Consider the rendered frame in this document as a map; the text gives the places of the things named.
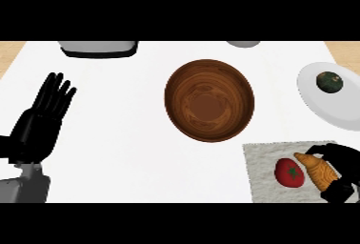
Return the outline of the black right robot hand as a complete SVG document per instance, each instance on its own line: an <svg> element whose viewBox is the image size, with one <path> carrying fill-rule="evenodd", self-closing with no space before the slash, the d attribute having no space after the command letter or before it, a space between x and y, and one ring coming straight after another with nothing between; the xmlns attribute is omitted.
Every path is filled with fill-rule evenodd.
<svg viewBox="0 0 360 244"><path fill-rule="evenodd" d="M333 181L321 197L330 203L346 203L355 193L353 185L360 188L360 151L349 146L328 143L311 147L308 154L316 153L342 174L342 178Z"/></svg>

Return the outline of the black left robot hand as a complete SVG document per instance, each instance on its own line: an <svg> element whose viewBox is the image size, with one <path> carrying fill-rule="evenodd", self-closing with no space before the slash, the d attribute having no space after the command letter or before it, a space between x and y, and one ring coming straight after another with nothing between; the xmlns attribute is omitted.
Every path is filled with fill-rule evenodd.
<svg viewBox="0 0 360 244"><path fill-rule="evenodd" d="M52 72L11 135L0 135L0 158L8 158L11 164L41 163L52 154L74 95L72 81Z"/></svg>

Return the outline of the golden brown croissant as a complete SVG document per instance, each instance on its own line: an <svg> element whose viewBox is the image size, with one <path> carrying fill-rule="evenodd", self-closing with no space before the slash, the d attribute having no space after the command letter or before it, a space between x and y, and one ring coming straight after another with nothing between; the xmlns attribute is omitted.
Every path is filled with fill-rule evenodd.
<svg viewBox="0 0 360 244"><path fill-rule="evenodd" d="M318 189L325 192L331 183L339 179L339 175L322 158L312 154L297 152L294 154L297 160L305 165L311 179Z"/></svg>

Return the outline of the grey textured placemat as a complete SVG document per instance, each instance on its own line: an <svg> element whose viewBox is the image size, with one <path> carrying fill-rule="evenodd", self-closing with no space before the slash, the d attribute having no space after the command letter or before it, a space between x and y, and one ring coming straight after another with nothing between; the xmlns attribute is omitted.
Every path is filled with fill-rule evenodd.
<svg viewBox="0 0 360 244"><path fill-rule="evenodd" d="M327 143L328 141L299 141L244 145L254 203L325 203L308 168L294 154L305 153L313 145ZM277 179L277 165L282 158L294 161L293 168L300 167L297 172L305 183L299 188L284 186Z"/></svg>

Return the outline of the brown wooden bowl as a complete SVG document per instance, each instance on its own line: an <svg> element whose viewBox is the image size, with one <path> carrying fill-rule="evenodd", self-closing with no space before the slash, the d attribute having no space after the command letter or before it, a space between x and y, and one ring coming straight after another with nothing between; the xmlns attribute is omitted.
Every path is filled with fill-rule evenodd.
<svg viewBox="0 0 360 244"><path fill-rule="evenodd" d="M166 112L179 131L203 142L222 142L247 128L256 96L247 77L228 63L185 64L166 84Z"/></svg>

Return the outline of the red tomato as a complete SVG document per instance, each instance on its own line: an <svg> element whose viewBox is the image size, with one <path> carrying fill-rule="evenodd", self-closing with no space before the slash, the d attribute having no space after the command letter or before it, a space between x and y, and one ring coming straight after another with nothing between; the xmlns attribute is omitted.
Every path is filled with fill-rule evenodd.
<svg viewBox="0 0 360 244"><path fill-rule="evenodd" d="M275 176L278 182L288 188L300 188L306 182L306 176L303 170L290 158L282 158L278 161Z"/></svg>

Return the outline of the white plate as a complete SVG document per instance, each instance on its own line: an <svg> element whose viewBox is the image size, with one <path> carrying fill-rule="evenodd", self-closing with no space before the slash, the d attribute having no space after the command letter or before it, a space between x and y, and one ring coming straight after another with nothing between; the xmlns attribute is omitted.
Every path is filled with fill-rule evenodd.
<svg viewBox="0 0 360 244"><path fill-rule="evenodd" d="M316 85L316 77L325 71L344 80L344 87L336 93L327 93ZM302 69L297 87L315 114L334 126L360 132L360 75L334 63L316 62Z"/></svg>

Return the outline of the dark green avocado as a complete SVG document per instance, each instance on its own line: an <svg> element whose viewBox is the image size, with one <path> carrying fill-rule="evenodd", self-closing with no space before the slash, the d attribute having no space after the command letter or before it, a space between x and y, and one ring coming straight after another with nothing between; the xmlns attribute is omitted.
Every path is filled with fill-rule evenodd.
<svg viewBox="0 0 360 244"><path fill-rule="evenodd" d="M344 80L334 72L325 71L316 77L316 85L324 92L336 93L344 87Z"/></svg>

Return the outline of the grey and black appliance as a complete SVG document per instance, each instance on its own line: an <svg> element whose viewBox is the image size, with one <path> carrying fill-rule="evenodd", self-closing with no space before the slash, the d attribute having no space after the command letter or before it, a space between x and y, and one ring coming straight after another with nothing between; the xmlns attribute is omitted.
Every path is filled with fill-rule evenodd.
<svg viewBox="0 0 360 244"><path fill-rule="evenodd" d="M61 50L76 58L122 58L136 54L136 41L61 41Z"/></svg>

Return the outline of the grey round object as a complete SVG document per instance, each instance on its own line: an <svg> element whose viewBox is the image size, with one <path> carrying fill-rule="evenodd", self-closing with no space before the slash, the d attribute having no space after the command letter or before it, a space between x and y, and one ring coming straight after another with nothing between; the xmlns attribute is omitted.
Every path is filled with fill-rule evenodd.
<svg viewBox="0 0 360 244"><path fill-rule="evenodd" d="M252 48L259 45L260 41L226 41L234 47Z"/></svg>

